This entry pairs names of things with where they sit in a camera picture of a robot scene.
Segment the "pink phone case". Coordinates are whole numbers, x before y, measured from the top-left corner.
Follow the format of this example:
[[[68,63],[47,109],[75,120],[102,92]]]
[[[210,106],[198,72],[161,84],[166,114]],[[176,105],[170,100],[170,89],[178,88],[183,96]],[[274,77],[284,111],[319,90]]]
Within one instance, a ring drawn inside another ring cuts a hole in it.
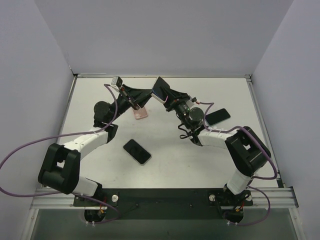
[[[134,118],[136,120],[142,120],[149,116],[145,106],[142,108],[139,108],[138,110],[133,109],[132,111],[133,111]]]

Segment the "teal phone black screen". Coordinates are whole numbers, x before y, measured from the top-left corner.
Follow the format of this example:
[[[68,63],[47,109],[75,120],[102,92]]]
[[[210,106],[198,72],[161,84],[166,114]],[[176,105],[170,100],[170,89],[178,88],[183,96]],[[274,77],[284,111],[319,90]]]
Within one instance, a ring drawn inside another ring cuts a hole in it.
[[[209,126],[214,126],[231,118],[231,115],[225,108],[221,108],[205,116],[205,121]]]

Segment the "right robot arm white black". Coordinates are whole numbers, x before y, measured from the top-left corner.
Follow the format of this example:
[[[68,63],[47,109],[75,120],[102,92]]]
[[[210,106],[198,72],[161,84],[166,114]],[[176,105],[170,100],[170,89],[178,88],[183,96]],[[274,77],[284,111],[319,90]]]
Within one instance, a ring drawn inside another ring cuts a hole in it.
[[[256,173],[271,161],[270,151],[250,127],[236,126],[230,130],[209,128],[205,123],[203,110],[188,105],[199,104],[196,98],[171,89],[167,83],[156,83],[153,93],[163,103],[167,112],[175,111],[181,125],[186,128],[186,137],[195,145],[228,150],[235,165],[235,172],[225,188],[233,195],[239,195],[251,180],[258,179]]]

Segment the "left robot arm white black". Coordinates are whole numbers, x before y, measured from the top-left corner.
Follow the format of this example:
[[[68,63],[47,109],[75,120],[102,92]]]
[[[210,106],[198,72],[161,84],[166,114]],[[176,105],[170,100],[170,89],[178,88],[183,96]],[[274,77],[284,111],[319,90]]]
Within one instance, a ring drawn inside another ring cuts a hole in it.
[[[109,143],[118,126],[113,124],[128,109],[142,108],[152,97],[151,89],[123,85],[113,103],[99,101],[93,107],[93,127],[64,144],[51,144],[38,174],[38,182],[64,194],[84,195],[92,206],[103,199],[102,185],[80,175],[81,160],[100,146]]]

